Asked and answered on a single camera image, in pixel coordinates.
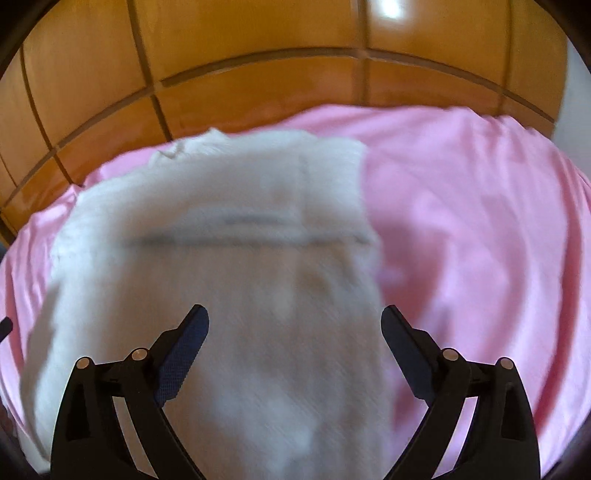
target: blue gripper pad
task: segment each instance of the blue gripper pad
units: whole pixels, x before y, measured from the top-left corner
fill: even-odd
[[[201,305],[194,305],[181,325],[176,330],[164,332],[150,349],[151,353],[154,351],[158,369],[158,388],[154,399],[160,407],[178,395],[208,331],[207,310]]]

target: pink fabric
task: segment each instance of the pink fabric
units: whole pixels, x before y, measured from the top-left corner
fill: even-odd
[[[369,147],[363,191],[383,242],[376,279],[384,303],[468,360],[515,360],[547,472],[591,410],[588,180],[537,132],[462,108],[325,106],[274,128],[352,137]],[[120,155],[83,187],[69,188],[31,217],[0,265],[0,315],[15,321],[0,346],[0,388],[22,427],[19,372],[43,304],[53,239],[81,190],[145,164],[154,150]],[[425,407],[397,369],[387,373],[397,392],[394,460]],[[453,466],[470,413],[440,472]]]

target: white towel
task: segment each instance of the white towel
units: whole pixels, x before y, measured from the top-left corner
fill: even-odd
[[[209,335],[165,413],[206,477],[383,478],[389,352],[363,154],[301,131],[211,131],[82,193],[22,376],[40,449],[77,358],[123,359],[200,303]]]

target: wooden grid panel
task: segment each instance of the wooden grid panel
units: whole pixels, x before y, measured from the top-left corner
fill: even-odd
[[[61,0],[0,80],[0,99],[22,106],[0,125],[16,119],[32,132],[0,132],[3,218],[18,230],[68,181],[125,150],[321,103],[467,105],[550,135],[566,37],[533,3]]]

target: wrinkled pink sheet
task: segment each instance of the wrinkled pink sheet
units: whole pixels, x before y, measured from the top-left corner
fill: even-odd
[[[468,360],[515,360],[547,472],[591,410],[588,180],[537,132],[462,108],[325,106],[274,128],[353,137],[369,147],[363,191],[383,241],[376,278],[384,303]],[[15,320],[0,346],[0,388],[23,428],[19,372],[53,239],[81,190],[145,164],[154,150],[121,155],[83,187],[70,187],[31,217],[0,266],[0,315]],[[397,392],[394,459],[425,406],[397,369],[388,377]],[[440,471],[453,466],[468,425],[463,415]]]

